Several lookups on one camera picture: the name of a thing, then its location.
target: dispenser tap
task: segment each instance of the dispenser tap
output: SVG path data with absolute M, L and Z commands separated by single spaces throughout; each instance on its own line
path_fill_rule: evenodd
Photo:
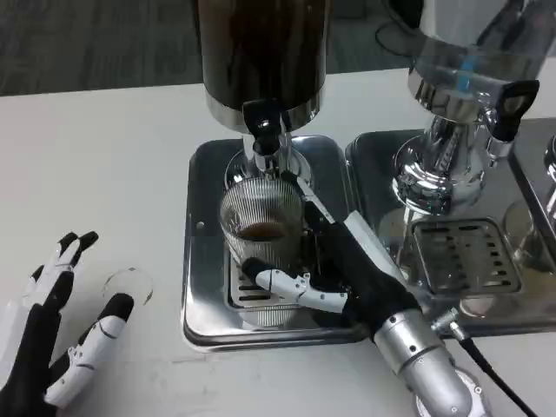
M 286 133 L 284 115 L 276 100 L 254 100 L 242 107 L 245 125 L 253 136 L 250 145 L 256 169 L 268 178 L 276 178 L 288 169 L 291 139 Z
M 496 106 L 485 111 L 483 119 L 490 134 L 486 152 L 491 168 L 512 152 L 521 118 L 531 108 L 538 93 L 537 80 L 510 83 L 502 88 Z

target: black handle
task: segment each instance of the black handle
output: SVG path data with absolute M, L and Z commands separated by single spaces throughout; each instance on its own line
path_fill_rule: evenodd
M 487 125 L 490 134 L 502 142 L 511 142 L 518 134 L 521 118 L 533 106 L 540 83 L 537 80 L 509 83 L 502 88 L 496 103 L 496 120 Z
M 254 100 L 242 107 L 243 120 L 255 138 L 253 150 L 262 156 L 271 156 L 280 149 L 281 106 L 276 100 Z

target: robotic hand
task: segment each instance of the robotic hand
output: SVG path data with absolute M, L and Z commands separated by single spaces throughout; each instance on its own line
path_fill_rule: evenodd
M 0 321 L 0 415 L 50 417 L 67 406 L 108 355 L 133 309 L 133 299 L 117 294 L 95 323 L 50 366 L 60 312 L 73 287 L 73 268 L 95 232 L 67 234 L 48 262 L 29 279 L 24 296 L 11 301 Z
M 309 274 L 291 277 L 256 258 L 242 264 L 243 273 L 286 300 L 366 324 L 387 364 L 415 394 L 418 415 L 489 416 L 482 389 L 472 375 L 455 366 L 406 290 L 400 270 L 361 215 L 354 211 L 337 222 L 301 178 L 290 173 L 282 178 L 301 191 L 306 221 L 332 258 L 346 290 L 322 292 L 311 286 Z

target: coffee dispenser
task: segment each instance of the coffee dispenser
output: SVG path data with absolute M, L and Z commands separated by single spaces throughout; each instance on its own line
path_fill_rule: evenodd
M 243 276 L 218 213 L 226 189 L 284 171 L 305 180 L 328 209 L 354 208 L 342 149 L 325 136 L 295 136 L 325 89 L 330 0 L 199 0 L 196 27 L 208 108 L 230 136 L 204 143 L 189 168 L 183 331 L 207 350 L 357 341 L 362 326 L 286 301 Z M 305 230 L 298 263 L 329 263 Z M 336 280 L 322 276 L 321 285 Z

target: robotic finger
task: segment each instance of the robotic finger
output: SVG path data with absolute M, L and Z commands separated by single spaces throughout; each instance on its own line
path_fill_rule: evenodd
M 65 408 L 89 383 L 114 347 L 133 305 L 129 295 L 114 295 L 77 345 L 70 347 L 50 366 L 50 386 L 44 396 L 46 403 Z

